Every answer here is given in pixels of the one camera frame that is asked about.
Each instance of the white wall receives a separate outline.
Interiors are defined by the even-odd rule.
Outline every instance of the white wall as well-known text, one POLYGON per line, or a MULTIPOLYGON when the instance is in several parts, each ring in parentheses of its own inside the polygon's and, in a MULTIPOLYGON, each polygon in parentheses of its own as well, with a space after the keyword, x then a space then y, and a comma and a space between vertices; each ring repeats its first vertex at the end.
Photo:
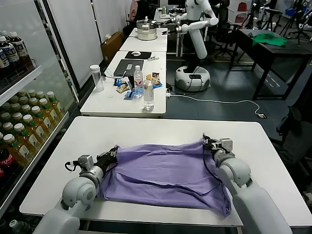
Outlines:
POLYGON ((101 43, 106 41, 107 34, 112 35, 127 25, 132 0, 93 0, 93 8, 101 43))
POLYGON ((90 65, 103 60, 90 0, 48 0, 48 3, 81 87, 91 75, 90 65))
POLYGON ((43 66, 38 78, 25 89, 54 91, 64 106, 74 98, 43 27, 33 0, 0 0, 0 30, 16 31, 24 40, 30 58, 43 66))

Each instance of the white table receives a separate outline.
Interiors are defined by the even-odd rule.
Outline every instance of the white table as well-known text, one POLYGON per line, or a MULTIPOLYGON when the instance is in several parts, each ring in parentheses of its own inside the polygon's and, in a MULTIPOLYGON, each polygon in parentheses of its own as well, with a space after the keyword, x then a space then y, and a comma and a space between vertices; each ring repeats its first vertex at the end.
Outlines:
MULTIPOLYGON (((312 225, 312 215, 294 182, 259 123, 176 119, 77 117, 56 147, 19 210, 23 214, 43 215, 59 201, 65 184, 78 176, 64 164, 80 155, 96 155, 115 144, 179 145, 197 141, 202 133, 213 138, 230 137, 237 158, 249 164, 259 186, 270 194, 292 227, 312 225), (131 127, 137 127, 129 134, 131 127)), ((242 226, 235 209, 224 218, 213 210, 149 206, 96 200, 84 217, 88 220, 172 223, 204 226, 242 226)))
POLYGON ((167 31, 167 28, 157 28, 157 38, 155 40, 140 40, 137 38, 137 28, 134 28, 130 36, 120 48, 120 51, 167 51, 168 35, 161 33, 167 31))
MULTIPOLYGON (((119 51, 108 66, 105 74, 112 76, 121 59, 127 55, 127 51, 119 51)), ((162 87, 154 89, 155 107, 151 111, 143 109, 143 97, 134 98, 133 100, 124 100, 126 92, 120 94, 113 86, 114 79, 106 78, 104 81, 104 91, 93 91, 80 112, 89 116, 104 117, 159 117, 166 113, 166 52, 152 52, 152 56, 159 57, 158 60, 144 60, 143 76, 158 72, 162 87)))

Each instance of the purple shirt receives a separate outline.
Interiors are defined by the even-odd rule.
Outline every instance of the purple shirt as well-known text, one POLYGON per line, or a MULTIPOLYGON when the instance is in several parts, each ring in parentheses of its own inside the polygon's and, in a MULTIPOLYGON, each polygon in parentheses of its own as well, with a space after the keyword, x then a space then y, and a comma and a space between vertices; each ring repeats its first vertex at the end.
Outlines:
MULTIPOLYGON (((225 186, 203 164, 203 140, 180 146, 138 145, 118 148, 118 165, 106 176, 99 196, 157 206, 215 209, 228 216, 225 186)), ((205 154, 210 171, 216 166, 205 154)))

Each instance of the water bottle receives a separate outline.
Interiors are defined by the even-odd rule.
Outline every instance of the water bottle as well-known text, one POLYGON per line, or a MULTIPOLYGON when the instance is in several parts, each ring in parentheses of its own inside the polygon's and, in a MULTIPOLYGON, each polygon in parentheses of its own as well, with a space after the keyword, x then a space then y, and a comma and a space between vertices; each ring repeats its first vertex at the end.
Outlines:
POLYGON ((92 73, 94 84, 96 85, 95 91, 96 92, 103 91, 104 90, 104 84, 103 84, 101 72, 99 70, 99 66, 98 65, 91 65, 90 70, 92 73))
POLYGON ((135 73, 133 74, 135 79, 135 92, 137 97, 143 96, 143 74, 141 72, 140 66, 136 65, 135 73))
POLYGON ((12 220, 9 225, 12 228, 13 234, 31 234, 35 230, 28 223, 22 221, 12 220))
POLYGON ((144 87, 144 109, 150 111, 154 108, 154 88, 153 82, 146 79, 143 83, 144 87))

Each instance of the red label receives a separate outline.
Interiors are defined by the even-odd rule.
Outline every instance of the red label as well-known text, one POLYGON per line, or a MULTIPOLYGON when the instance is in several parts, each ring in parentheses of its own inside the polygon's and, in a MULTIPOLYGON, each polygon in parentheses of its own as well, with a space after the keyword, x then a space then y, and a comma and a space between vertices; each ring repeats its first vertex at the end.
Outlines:
POLYGON ((8 167, 12 164, 12 162, 14 162, 14 160, 15 160, 15 158, 10 154, 9 157, 0 161, 0 166, 8 167))

